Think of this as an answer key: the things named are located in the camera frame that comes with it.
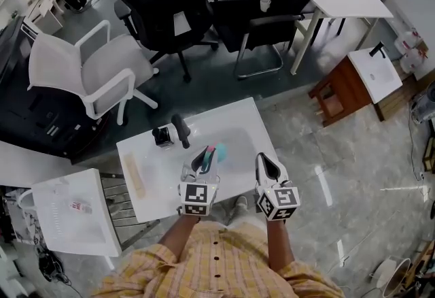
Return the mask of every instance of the white cup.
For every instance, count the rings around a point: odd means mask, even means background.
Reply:
[[[267,12],[267,9],[271,7],[271,0],[260,0],[260,9],[262,12]]]

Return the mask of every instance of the gray floor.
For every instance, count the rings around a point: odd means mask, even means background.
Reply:
[[[412,258],[421,239],[432,239],[434,223],[429,212],[434,178],[427,175],[422,184],[413,176],[406,108],[381,123],[368,106],[323,128],[314,114],[315,103],[306,95],[266,107],[260,102],[259,107],[278,157],[301,194],[302,205],[287,222],[294,254],[343,286],[346,297],[360,297],[372,288],[368,275],[387,256]],[[411,131],[418,173],[429,132],[425,125],[413,123]],[[94,166],[120,171],[117,157],[101,159]],[[252,194],[247,196],[254,213]],[[123,256],[156,243],[176,218],[162,220]],[[41,278],[31,246],[19,245],[19,249],[24,255],[20,259],[23,273],[44,297],[76,297],[70,288]],[[85,296],[109,273],[102,257],[59,257],[73,285]],[[380,297],[380,293],[367,297]]]
[[[94,0],[87,12],[66,15],[66,25],[58,36],[75,42],[102,19],[111,21],[113,35],[125,33],[125,27],[115,17],[114,1]],[[425,188],[414,178],[406,108],[380,123],[369,106],[328,128],[323,128],[320,118],[314,115],[317,108],[305,95],[307,89],[353,50],[366,28],[361,20],[348,19],[337,37],[338,25],[339,22],[335,22],[329,27],[324,23],[314,46],[302,60],[297,76],[291,76],[289,70],[302,41],[299,33],[291,52],[285,56],[282,72],[246,82],[232,78],[236,55],[227,53],[224,46],[217,52],[206,47],[186,51],[193,76],[189,85],[182,82],[178,60],[167,57],[157,64],[162,73],[160,77],[140,88],[158,98],[161,108],[153,112],[133,99],[128,109],[128,125],[118,127],[112,118],[92,150],[80,159],[109,152],[88,163],[101,171],[117,172],[119,160],[116,151],[112,151],[117,141],[167,123],[173,112],[191,115],[252,96],[261,109],[279,159],[301,194],[302,205],[287,223],[295,255],[328,274],[343,287],[347,297],[360,297],[373,287],[368,275],[383,259],[391,254],[412,256],[421,238],[433,238],[434,223],[429,219],[434,198],[433,177],[427,175]],[[384,23],[376,27],[366,47],[374,46],[379,40],[388,45],[390,56],[394,58],[393,49],[389,47],[394,36]],[[84,54],[90,54],[97,47],[97,43],[90,43],[84,48]],[[259,51],[258,58],[266,64],[273,62],[268,60],[264,50]],[[246,66],[259,67],[257,54],[247,55]],[[301,95],[288,99],[289,90],[291,95]],[[278,93],[284,94],[279,101],[279,96],[273,96]],[[411,131],[418,172],[429,133],[425,125],[415,127],[412,123]],[[252,195],[248,196],[250,210],[254,212]],[[123,256],[134,248],[157,242],[174,221],[175,218],[162,220]],[[44,297],[77,297],[70,288],[49,284],[41,277],[31,246],[18,247],[22,254],[19,260],[22,272]],[[59,257],[83,296],[109,273],[101,257],[71,254],[59,254]],[[380,294],[374,291],[366,297],[380,297]]]
[[[66,12],[65,25],[56,36],[69,42],[76,42],[95,25],[102,20],[111,23],[111,35],[115,37],[127,33],[126,27],[116,18],[114,2],[116,0],[94,0],[93,6],[82,14]],[[251,78],[239,82],[232,76],[232,68],[237,57],[236,53],[228,53],[221,44],[218,51],[214,52],[206,46],[195,46],[184,52],[192,81],[186,84],[183,79],[183,71],[178,57],[166,56],[156,63],[160,69],[160,75],[143,84],[139,90],[157,100],[160,108],[151,110],[140,100],[133,98],[128,102],[126,114],[128,124],[119,127],[116,124],[115,107],[101,134],[93,141],[92,145],[81,152],[72,160],[79,163],[94,156],[116,149],[116,142],[132,137],[144,131],[153,129],[169,122],[174,113],[188,116],[210,110],[221,105],[238,101],[246,97],[255,100],[270,97],[301,86],[313,84],[319,81],[323,75],[329,72],[349,51],[354,50],[366,30],[362,20],[347,19],[343,32],[336,36],[339,21],[332,26],[323,24],[313,47],[307,50],[302,60],[300,69],[295,76],[290,75],[290,67],[293,63],[295,52],[299,50],[302,42],[302,34],[297,32],[292,49],[288,54],[282,52],[285,67],[278,73]],[[82,47],[82,55],[86,59],[104,40],[102,35],[97,35]],[[394,34],[392,30],[381,22],[366,41],[366,47],[374,46],[379,40],[390,45]],[[286,46],[278,45],[279,50],[286,50]],[[147,51],[151,57],[155,52]],[[272,67],[277,59],[270,53],[267,47],[257,48],[253,52],[247,51],[241,71],[249,73],[254,69]]]

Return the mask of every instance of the wooden stool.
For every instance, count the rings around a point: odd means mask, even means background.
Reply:
[[[308,95],[319,101],[324,127],[372,103],[349,57],[346,56]]]

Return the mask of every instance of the foot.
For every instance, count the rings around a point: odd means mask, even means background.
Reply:
[[[243,195],[237,198],[226,225],[229,225],[234,219],[247,213],[247,199]]]
[[[247,199],[243,195],[237,198],[234,203],[234,208],[244,208],[247,210]]]
[[[86,3],[84,4],[84,6],[80,10],[76,10],[75,13],[80,14],[80,13],[84,12],[85,10],[87,10],[90,7],[91,4],[92,4],[92,0],[86,0]]]

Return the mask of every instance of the white container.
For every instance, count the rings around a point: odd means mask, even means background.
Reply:
[[[410,49],[400,59],[400,66],[405,73],[414,73],[425,60],[424,55],[418,49]]]
[[[262,12],[267,12],[268,8],[271,7],[271,0],[260,0],[260,9]]]
[[[407,51],[415,48],[421,41],[421,37],[416,29],[399,34],[398,38],[394,41],[394,46],[397,50],[405,55]]]

